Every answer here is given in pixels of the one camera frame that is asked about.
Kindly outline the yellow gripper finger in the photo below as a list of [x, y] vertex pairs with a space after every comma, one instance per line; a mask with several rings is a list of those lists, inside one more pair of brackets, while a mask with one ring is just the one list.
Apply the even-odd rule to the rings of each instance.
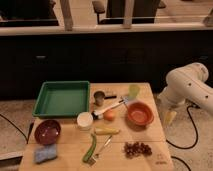
[[170, 125], [173, 122], [176, 115], [177, 115], [176, 111], [171, 111], [171, 110], [166, 111], [164, 114], [164, 125], [165, 126]]

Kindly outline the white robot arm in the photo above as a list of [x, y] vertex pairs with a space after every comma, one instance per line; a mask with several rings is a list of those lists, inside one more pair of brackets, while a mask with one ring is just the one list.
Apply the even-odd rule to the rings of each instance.
[[213, 115], [213, 88], [206, 84], [209, 77], [202, 63], [191, 63], [175, 68], [166, 75], [166, 87], [158, 95], [161, 102], [163, 125], [168, 126], [177, 113], [175, 108], [189, 100]]

